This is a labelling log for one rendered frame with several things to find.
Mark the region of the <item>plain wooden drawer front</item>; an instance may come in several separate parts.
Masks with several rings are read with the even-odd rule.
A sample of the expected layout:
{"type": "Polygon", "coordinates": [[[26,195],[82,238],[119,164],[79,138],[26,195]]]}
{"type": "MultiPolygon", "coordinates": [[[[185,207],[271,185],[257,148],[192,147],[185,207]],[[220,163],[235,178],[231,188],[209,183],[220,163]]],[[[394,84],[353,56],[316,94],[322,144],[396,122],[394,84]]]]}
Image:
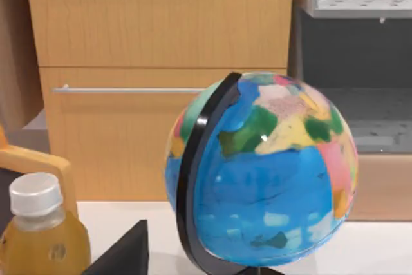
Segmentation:
{"type": "Polygon", "coordinates": [[[292,0],[30,0],[49,67],[283,68],[292,0]]]}

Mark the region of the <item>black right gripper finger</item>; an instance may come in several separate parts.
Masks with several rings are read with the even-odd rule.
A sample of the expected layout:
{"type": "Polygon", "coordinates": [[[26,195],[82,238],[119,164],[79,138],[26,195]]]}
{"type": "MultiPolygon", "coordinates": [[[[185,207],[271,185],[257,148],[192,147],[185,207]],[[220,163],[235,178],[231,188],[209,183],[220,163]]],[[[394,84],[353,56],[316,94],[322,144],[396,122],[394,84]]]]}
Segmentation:
{"type": "Polygon", "coordinates": [[[149,237],[147,220],[139,220],[84,275],[148,275],[149,237]]]}

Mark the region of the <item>wooden cupboard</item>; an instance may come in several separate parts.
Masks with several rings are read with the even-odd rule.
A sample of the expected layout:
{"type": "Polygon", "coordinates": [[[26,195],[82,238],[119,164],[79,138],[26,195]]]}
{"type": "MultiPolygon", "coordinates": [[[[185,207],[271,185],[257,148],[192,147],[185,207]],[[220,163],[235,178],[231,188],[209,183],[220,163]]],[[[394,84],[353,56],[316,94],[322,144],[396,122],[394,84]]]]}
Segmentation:
{"type": "MultiPolygon", "coordinates": [[[[5,130],[21,129],[41,111],[45,111],[41,68],[142,67],[41,66],[37,56],[30,0],[0,0],[0,124],[5,130]]],[[[283,73],[286,66],[283,68],[226,69],[229,72],[235,69],[252,71],[270,69],[283,73]]]]}

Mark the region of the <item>orange juice bottle white cap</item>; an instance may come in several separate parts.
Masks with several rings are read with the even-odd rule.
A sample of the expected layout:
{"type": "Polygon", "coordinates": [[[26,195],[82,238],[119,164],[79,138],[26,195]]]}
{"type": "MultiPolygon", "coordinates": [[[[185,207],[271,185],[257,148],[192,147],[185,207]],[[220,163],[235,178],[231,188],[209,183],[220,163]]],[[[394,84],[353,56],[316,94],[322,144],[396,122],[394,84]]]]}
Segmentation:
{"type": "Polygon", "coordinates": [[[82,275],[91,264],[88,231],[64,206],[59,179],[24,174],[9,186],[13,218],[0,242],[2,275],[82,275]]]}

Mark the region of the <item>colourful globe on black stand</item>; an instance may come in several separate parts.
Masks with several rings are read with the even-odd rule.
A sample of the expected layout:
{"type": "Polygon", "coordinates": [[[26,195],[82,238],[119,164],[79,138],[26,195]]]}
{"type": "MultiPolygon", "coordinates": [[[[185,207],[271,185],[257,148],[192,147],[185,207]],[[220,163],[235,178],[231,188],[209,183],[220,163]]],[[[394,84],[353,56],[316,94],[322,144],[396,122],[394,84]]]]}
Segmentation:
{"type": "Polygon", "coordinates": [[[164,179],[188,259],[206,275],[282,275],[347,219],[359,161],[320,91],[272,72],[232,72],[171,128],[164,179]]]}

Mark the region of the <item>pale wooden drawer front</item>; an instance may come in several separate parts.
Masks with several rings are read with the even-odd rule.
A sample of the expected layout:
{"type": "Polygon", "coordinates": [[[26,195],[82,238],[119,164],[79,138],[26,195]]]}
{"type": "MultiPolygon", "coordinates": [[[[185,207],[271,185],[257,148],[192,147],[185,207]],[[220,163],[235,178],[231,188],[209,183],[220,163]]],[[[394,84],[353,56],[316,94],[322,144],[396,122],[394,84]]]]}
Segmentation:
{"type": "Polygon", "coordinates": [[[349,221],[412,222],[412,153],[359,155],[349,221]]]}

